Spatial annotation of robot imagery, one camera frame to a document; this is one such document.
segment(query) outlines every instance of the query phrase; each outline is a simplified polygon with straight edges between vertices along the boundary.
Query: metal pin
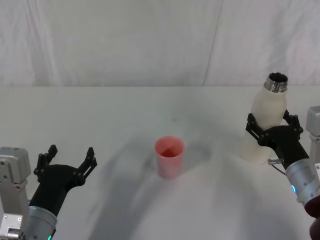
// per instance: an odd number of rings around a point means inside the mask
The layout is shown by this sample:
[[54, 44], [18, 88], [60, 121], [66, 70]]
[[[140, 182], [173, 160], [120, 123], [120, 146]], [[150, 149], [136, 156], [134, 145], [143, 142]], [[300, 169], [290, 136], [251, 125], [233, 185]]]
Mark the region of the metal pin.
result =
[[283, 163], [284, 163], [284, 159], [283, 159], [283, 158], [279, 158], [279, 159], [268, 159], [268, 164], [269, 164], [269, 165], [283, 164]]

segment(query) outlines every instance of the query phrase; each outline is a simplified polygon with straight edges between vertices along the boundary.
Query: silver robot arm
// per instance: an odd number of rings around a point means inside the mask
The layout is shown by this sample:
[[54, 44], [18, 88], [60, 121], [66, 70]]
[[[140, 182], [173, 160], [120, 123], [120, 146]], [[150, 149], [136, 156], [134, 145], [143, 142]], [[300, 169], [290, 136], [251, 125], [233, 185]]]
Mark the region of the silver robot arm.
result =
[[0, 240], [51, 240], [56, 232], [57, 216], [74, 187], [82, 186], [97, 166], [95, 153], [89, 148], [79, 168], [50, 165], [58, 152], [51, 145], [48, 153], [39, 154], [34, 174], [40, 183], [31, 201], [26, 193], [31, 173], [28, 152], [23, 148], [0, 148], [0, 196], [3, 217]]
[[310, 164], [320, 180], [320, 106], [310, 107], [306, 119], [306, 130], [310, 132]]
[[283, 119], [288, 125], [263, 130], [250, 113], [246, 130], [260, 146], [274, 150], [279, 159], [269, 160], [268, 163], [283, 165], [283, 174], [297, 195], [297, 201], [311, 217], [316, 218], [310, 228], [310, 236], [312, 240], [320, 240], [320, 106], [311, 107], [307, 114], [306, 129], [311, 138], [310, 156], [299, 142], [303, 129], [298, 116], [290, 115], [286, 110]]
[[28, 152], [23, 148], [0, 148], [0, 196], [3, 207], [1, 240], [16, 240], [28, 224], [29, 203], [26, 193], [30, 175]]

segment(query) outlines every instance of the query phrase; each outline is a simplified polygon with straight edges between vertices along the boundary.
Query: bottle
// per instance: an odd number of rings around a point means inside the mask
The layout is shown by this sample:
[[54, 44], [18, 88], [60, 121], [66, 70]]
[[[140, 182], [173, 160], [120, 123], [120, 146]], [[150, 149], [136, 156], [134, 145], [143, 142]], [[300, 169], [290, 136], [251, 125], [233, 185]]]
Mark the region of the bottle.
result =
[[[287, 108], [287, 86], [287, 76], [280, 72], [273, 72], [269, 74], [262, 90], [255, 96], [251, 113], [263, 130], [280, 125]], [[242, 149], [244, 160], [264, 164], [272, 151], [267, 146], [260, 146], [250, 133], [245, 132]]]

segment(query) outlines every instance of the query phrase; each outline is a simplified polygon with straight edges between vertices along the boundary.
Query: cable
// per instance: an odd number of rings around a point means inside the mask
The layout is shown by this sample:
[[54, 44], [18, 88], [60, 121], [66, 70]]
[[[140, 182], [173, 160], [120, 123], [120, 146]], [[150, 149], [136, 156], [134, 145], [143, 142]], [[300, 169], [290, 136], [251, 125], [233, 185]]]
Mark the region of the cable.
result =
[[282, 173], [283, 175], [286, 175], [283, 171], [281, 171], [279, 168], [277, 168], [276, 166], [274, 165], [271, 165], [272, 167], [274, 167], [278, 172]]

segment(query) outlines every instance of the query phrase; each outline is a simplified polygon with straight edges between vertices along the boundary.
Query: bottle opening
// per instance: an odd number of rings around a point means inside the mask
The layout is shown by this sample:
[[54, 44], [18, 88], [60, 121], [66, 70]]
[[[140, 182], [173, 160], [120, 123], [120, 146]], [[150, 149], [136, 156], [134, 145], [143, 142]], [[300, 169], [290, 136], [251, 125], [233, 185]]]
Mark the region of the bottle opening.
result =
[[285, 83], [288, 81], [288, 77], [281, 72], [270, 73], [269, 78], [276, 83]]

